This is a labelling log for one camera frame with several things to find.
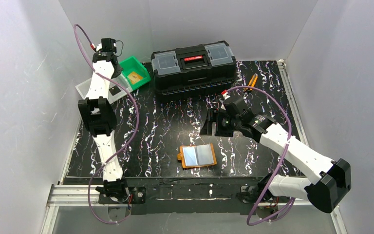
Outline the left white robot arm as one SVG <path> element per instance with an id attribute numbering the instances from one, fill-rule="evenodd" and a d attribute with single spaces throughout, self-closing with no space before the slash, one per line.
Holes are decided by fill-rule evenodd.
<path id="1" fill-rule="evenodd" d="M 93 49 L 94 72 L 87 94 L 78 102 L 78 109 L 86 130 L 96 143 L 103 165 L 103 186 L 96 187 L 96 190 L 113 201 L 123 203 L 129 199 L 129 190 L 123 177 L 123 169 L 114 156 L 117 118 L 108 99 L 109 80 L 119 76 L 122 71 L 116 55 L 116 40 L 103 38 L 101 44 Z"/>

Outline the gold credit card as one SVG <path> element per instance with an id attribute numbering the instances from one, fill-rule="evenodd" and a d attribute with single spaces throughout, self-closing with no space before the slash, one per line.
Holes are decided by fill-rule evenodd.
<path id="1" fill-rule="evenodd" d="M 129 79 L 129 81 L 131 82 L 131 84 L 135 85 L 137 83 L 139 83 L 140 81 L 142 81 L 144 79 L 143 76 L 139 75 L 137 72 L 131 72 L 127 78 Z"/>

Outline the orange card holder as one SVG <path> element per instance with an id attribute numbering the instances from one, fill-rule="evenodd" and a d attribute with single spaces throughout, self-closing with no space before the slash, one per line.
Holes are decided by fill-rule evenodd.
<path id="1" fill-rule="evenodd" d="M 185 169 L 217 164 L 213 144 L 181 146 L 177 159 L 181 161 L 182 167 Z"/>

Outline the black credit card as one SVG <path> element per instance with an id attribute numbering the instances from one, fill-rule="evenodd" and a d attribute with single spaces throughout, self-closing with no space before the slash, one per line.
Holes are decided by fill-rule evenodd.
<path id="1" fill-rule="evenodd" d="M 109 92 L 110 92 L 111 96 L 115 96 L 115 95 L 118 95 L 121 92 L 121 89 L 117 86 L 112 86 L 109 89 Z"/>

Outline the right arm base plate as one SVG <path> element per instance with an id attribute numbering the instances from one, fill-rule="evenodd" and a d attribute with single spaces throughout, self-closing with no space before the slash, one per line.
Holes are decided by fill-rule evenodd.
<path id="1" fill-rule="evenodd" d="M 240 187 L 240 191 L 236 193 L 236 198 L 238 198 L 243 203 L 255 203 L 260 193 L 262 192 L 262 188 L 258 188 L 255 185 L 244 185 Z M 261 202 L 266 202 L 268 206 L 273 206 L 278 203 L 287 203 L 290 200 L 289 197 L 285 196 L 273 196 L 269 191 L 267 191 Z"/>

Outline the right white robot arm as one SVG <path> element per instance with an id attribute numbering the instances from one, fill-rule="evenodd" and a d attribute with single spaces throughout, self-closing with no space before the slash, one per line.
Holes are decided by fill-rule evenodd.
<path id="1" fill-rule="evenodd" d="M 309 201 L 324 213 L 331 213 L 351 189 L 351 166 L 347 161 L 323 156 L 295 137 L 289 137 L 272 117 L 262 112 L 255 114 L 243 98 L 224 95 L 220 109 L 208 110 L 200 134 L 232 137 L 234 132 L 278 154 L 287 148 L 285 160 L 304 174 L 304 177 L 290 177 L 269 173 L 258 183 L 258 195 L 266 189 L 263 200 L 294 197 Z"/>

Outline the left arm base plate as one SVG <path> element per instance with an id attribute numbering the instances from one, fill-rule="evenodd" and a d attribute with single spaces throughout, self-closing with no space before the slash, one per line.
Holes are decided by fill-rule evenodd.
<path id="1" fill-rule="evenodd" d="M 105 194 L 102 187 L 97 187 L 100 191 L 98 203 L 100 204 L 144 204 L 146 201 L 147 190 L 145 187 L 128 187 L 122 192 L 113 192 L 112 194 Z"/>

